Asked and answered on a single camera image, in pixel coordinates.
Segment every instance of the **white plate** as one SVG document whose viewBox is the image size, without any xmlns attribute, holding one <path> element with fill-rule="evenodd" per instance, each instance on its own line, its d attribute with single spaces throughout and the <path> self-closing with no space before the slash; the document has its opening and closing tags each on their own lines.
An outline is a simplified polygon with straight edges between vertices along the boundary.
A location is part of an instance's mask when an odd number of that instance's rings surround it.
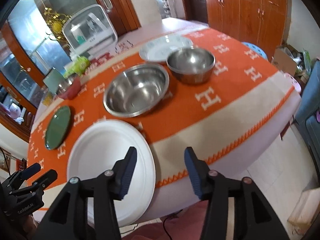
<svg viewBox="0 0 320 240">
<path fill-rule="evenodd" d="M 142 46 L 139 55 L 149 62 L 166 62 L 171 52 L 192 46 L 192 41 L 186 37 L 171 34 L 149 41 Z"/>
<path fill-rule="evenodd" d="M 130 225 L 148 208 L 156 184 L 156 169 L 151 150 L 137 129 L 119 120 L 98 122 L 87 128 L 74 144 L 68 160 L 67 178 L 91 179 L 117 160 L 123 159 L 130 146 L 137 149 L 137 164 L 128 194 L 115 201 L 119 227 Z M 88 220 L 94 223 L 93 198 L 88 199 Z"/>
</svg>

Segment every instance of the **plate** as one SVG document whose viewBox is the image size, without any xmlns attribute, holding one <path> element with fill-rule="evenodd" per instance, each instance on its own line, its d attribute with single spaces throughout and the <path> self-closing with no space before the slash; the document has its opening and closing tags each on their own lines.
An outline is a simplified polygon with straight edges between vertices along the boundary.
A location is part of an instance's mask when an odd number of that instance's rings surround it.
<svg viewBox="0 0 320 240">
<path fill-rule="evenodd" d="M 192 46 L 192 41 L 190 39 L 171 34 L 147 42 L 140 49 L 139 55 L 143 60 L 148 62 L 162 63 L 166 62 L 171 52 L 190 46 Z"/>
<path fill-rule="evenodd" d="M 156 184 L 156 168 L 145 138 L 130 124 L 119 120 L 98 122 L 87 128 L 74 144 L 67 167 L 72 177 L 95 178 L 123 159 L 130 146 L 137 149 L 137 164 L 128 194 L 114 201 L 119 227 L 130 225 L 148 208 Z M 93 198 L 88 199 L 88 220 L 94 223 Z"/>
<path fill-rule="evenodd" d="M 47 149 L 53 150 L 61 145 L 68 132 L 70 117 L 69 106 L 62 106 L 54 113 L 45 133 L 44 144 Z"/>
</svg>

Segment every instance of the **orange zigzag stitching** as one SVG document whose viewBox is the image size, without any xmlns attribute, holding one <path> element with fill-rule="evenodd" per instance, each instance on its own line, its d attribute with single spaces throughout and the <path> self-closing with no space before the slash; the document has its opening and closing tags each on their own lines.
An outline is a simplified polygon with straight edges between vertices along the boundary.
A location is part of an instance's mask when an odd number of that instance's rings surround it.
<svg viewBox="0 0 320 240">
<path fill-rule="evenodd" d="M 269 112 L 260 122 L 258 122 L 256 125 L 254 125 L 252 128 L 250 128 L 244 135 L 239 137 L 234 142 L 230 143 L 227 147 L 223 148 L 221 151 L 218 151 L 218 153 L 214 154 L 212 157 L 209 157 L 205 160 L 205 162 L 210 165 L 223 157 L 224 155 L 231 152 L 234 148 L 242 144 L 245 140 L 247 140 L 251 135 L 253 135 L 257 130 L 259 130 L 267 121 L 270 120 L 270 118 L 280 109 L 281 106 L 287 101 L 291 93 L 294 91 L 294 86 L 292 86 L 288 92 L 284 95 L 284 97 L 281 99 L 278 105 L 276 105 L 271 112 Z M 182 179 L 184 177 L 188 176 L 188 171 L 183 170 L 183 172 L 179 172 L 178 175 L 173 175 L 172 178 L 168 177 L 167 179 L 164 179 L 163 181 L 158 181 L 156 183 L 156 188 L 165 186 L 167 184 L 170 184 L 174 181 L 177 181 L 178 179 Z"/>
</svg>

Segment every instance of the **gold decoration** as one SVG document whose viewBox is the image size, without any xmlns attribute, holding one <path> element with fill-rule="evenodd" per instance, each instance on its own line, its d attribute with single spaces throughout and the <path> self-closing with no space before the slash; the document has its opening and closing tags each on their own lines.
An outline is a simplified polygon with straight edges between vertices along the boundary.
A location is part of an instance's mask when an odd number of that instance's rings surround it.
<svg viewBox="0 0 320 240">
<path fill-rule="evenodd" d="M 52 8 L 44 8 L 44 15 L 46 16 L 45 22 L 49 26 L 54 37 L 62 43 L 67 43 L 66 38 L 62 33 L 62 27 L 71 17 L 70 15 L 65 15 L 62 13 L 57 13 L 52 10 Z"/>
</svg>

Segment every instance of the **blue plastic stool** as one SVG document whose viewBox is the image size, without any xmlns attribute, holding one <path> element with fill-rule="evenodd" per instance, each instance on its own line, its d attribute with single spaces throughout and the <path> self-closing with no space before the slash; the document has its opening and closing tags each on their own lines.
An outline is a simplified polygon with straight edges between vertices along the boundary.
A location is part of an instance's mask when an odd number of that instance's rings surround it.
<svg viewBox="0 0 320 240">
<path fill-rule="evenodd" d="M 261 57 L 268 60 L 267 54 L 265 54 L 265 52 L 262 49 L 260 49 L 258 46 L 248 42 L 242 42 L 242 44 L 246 45 L 249 49 L 252 49 L 256 53 L 258 53 Z"/>
</svg>

